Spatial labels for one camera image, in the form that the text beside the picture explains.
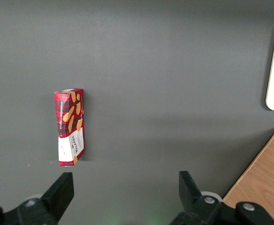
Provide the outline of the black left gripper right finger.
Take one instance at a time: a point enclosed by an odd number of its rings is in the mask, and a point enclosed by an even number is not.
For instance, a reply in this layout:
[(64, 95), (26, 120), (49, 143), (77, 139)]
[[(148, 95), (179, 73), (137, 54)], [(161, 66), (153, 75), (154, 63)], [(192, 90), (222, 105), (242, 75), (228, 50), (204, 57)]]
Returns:
[(235, 208), (211, 194), (202, 194), (188, 171), (179, 172), (179, 198), (184, 211), (172, 225), (274, 225), (273, 217), (254, 202), (238, 202)]

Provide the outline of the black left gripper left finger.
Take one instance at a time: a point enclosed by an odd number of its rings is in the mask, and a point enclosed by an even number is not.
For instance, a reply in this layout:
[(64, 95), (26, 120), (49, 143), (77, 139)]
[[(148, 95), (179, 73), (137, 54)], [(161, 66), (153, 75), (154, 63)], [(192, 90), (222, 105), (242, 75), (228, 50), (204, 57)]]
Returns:
[(73, 174), (64, 172), (41, 197), (29, 198), (8, 212), (0, 207), (0, 225), (56, 225), (73, 197)]

